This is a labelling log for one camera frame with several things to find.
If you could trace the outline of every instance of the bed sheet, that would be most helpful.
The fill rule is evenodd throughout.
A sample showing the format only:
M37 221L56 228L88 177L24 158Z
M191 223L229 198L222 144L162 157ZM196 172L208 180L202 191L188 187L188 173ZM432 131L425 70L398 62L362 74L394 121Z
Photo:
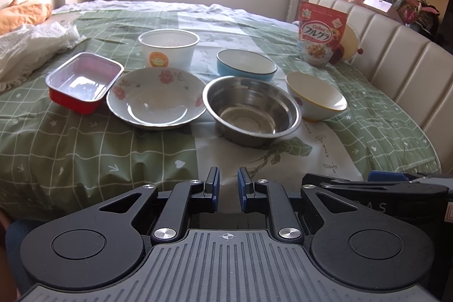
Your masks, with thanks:
M223 212L239 211L239 166L288 190L307 172L359 181L370 170L439 170L423 131L360 72L347 63L320 70L298 59L294 25L218 5L96 1L56 10L63 12L81 13L74 23L87 40L0 95L0 206L14 217L52 219L145 183L169 190L203 179L210 166L221 169ZM337 87L349 108L256 149L225 140L208 113L180 129L149 132L122 122L106 104L82 116L49 99L45 76L72 55L89 51L135 70L143 66L139 34L166 27L200 36L190 71L206 82L217 77L219 50L247 49L276 62L277 86L286 89L291 71L314 74Z

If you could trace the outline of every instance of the blue bowl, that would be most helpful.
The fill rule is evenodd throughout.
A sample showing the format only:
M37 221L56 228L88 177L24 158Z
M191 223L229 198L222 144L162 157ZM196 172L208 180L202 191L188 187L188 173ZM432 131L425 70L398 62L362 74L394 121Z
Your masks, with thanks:
M258 53L225 49L217 53L217 71L220 76L248 77L269 82L277 72L277 65Z

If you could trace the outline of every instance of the green checkered tablecloth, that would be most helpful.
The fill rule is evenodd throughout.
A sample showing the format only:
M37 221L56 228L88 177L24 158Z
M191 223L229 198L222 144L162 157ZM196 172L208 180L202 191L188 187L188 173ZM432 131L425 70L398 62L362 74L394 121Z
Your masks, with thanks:
M48 96L46 75L78 52L110 57L126 71L142 68L137 37L157 28L180 27L200 35L195 72L206 80L217 73L214 50L237 48L248 40L283 72L302 71L332 83L350 108L325 123L362 176L373 169L439 170L429 141L395 103L346 63L318 70L300 61L296 33L271 21L259 21L245 12L123 9L86 12L74 23L87 40L55 56L22 86L0 95L0 206L13 217L52 219L144 183L169 190L178 181L199 177L193 126L142 131L112 115L105 103L94 114L82 116ZM311 129L314 126L304 124L303 130ZM299 138L289 138L262 148L261 163L278 165L284 155L307 156L311 147ZM340 163L324 165L335 173ZM251 167L255 172L262 168Z

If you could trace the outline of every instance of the upholstered panel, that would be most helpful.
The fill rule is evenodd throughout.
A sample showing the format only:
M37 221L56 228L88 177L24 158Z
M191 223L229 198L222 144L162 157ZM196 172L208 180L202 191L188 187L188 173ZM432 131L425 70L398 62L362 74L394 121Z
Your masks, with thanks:
M385 16L343 0L310 0L348 14L361 37L352 61L425 131L444 173L453 172L453 55Z

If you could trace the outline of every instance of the blue jeans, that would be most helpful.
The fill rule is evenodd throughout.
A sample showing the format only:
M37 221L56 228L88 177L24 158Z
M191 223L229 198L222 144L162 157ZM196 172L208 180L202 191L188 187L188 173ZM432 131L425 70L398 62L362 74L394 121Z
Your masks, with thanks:
M24 294L31 288L30 280L22 267L20 260L20 245L23 239L33 229L44 224L39 220L16 220L6 230L5 246L6 257L8 258L8 265L16 281L17 289L21 294Z

